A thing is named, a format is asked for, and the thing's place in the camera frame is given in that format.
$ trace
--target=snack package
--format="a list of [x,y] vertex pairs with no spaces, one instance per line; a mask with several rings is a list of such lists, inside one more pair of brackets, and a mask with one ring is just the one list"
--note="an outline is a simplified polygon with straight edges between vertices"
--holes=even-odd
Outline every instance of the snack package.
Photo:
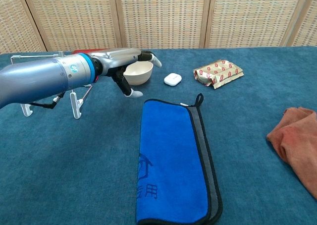
[[243,76],[243,70],[228,60],[217,60],[194,69],[195,80],[214,89]]

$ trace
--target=blue microfiber cloth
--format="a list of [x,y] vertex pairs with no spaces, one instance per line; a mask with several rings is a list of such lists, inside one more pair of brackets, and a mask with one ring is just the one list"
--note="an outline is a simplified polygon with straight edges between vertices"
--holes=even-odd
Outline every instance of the blue microfiber cloth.
[[222,201],[199,106],[144,103],[137,225],[211,225]]

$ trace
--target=robotic hand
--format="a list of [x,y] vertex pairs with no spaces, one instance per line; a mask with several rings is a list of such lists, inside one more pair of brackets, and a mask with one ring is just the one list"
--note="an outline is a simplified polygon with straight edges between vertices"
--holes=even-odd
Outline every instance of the robotic hand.
[[0,109],[11,103],[28,104],[88,85],[96,82],[99,76],[111,77],[127,97],[142,96],[141,92],[131,89],[123,76],[127,66],[136,61],[150,61],[161,67],[161,62],[152,52],[134,48],[8,65],[0,70]]

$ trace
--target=wicker partition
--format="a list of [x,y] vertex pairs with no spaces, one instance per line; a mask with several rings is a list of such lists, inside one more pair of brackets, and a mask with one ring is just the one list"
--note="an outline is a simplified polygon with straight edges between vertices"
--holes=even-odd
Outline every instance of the wicker partition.
[[317,0],[306,0],[289,45],[317,46]]
[[45,51],[22,1],[0,0],[0,53]]
[[121,47],[115,0],[27,0],[49,51]]
[[280,46],[299,0],[211,0],[207,48]]
[[117,0],[122,42],[137,48],[204,46],[210,0]]

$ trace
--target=brown cloth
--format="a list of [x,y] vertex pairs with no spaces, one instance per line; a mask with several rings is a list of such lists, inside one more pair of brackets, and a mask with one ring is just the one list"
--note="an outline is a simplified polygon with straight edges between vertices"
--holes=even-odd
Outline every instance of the brown cloth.
[[287,109],[280,123],[266,138],[317,199],[316,112],[302,107]]

